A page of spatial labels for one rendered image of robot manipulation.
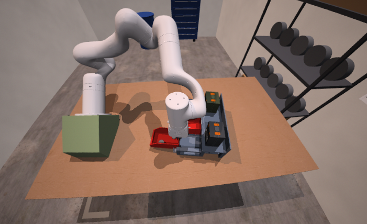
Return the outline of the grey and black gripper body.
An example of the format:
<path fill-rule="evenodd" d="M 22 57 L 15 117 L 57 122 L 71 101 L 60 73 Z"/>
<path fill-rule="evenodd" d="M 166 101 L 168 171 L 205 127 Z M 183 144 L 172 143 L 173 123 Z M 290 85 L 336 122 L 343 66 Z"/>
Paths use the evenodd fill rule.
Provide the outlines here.
<path fill-rule="evenodd" d="M 180 138 L 186 138 L 188 137 L 188 123 L 187 126 L 182 130 L 174 130 L 170 127 L 170 124 L 168 125 L 168 133 L 170 137 L 180 137 Z"/>

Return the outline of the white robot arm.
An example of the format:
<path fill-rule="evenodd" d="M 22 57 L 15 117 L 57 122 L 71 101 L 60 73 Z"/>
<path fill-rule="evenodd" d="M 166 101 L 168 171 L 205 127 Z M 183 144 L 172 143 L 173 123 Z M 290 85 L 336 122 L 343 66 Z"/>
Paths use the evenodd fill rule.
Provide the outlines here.
<path fill-rule="evenodd" d="M 202 87 L 196 79 L 184 72 L 177 25 L 170 16 L 155 18 L 152 28 L 132 9 L 123 8 L 115 16 L 116 31 L 103 41 L 80 43 L 73 49 L 73 57 L 82 64 L 95 68 L 96 73 L 83 76 L 82 114 L 105 114 L 106 78 L 115 69 L 113 59 L 129 49 L 129 38 L 148 49 L 159 47 L 164 81 L 186 87 L 193 96 L 173 92 L 165 99 L 168 123 L 174 130 L 182 130 L 189 119 L 206 115 L 206 102 Z M 153 34 L 152 34 L 153 29 Z M 97 58 L 97 59 L 96 59 Z"/>

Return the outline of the red open-front bin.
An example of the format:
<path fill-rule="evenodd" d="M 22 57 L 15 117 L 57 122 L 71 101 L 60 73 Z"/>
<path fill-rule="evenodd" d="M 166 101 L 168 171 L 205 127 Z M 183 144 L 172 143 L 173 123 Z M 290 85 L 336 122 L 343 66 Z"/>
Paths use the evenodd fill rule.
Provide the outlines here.
<path fill-rule="evenodd" d="M 189 134 L 201 135 L 201 118 L 188 120 Z"/>
<path fill-rule="evenodd" d="M 163 140 L 164 143 L 158 143 L 159 140 Z M 157 128 L 153 130 L 152 138 L 151 138 L 151 147 L 155 148 L 168 148 L 173 149 L 179 147 L 180 141 L 177 138 L 172 139 L 172 137 L 168 134 L 168 128 Z"/>

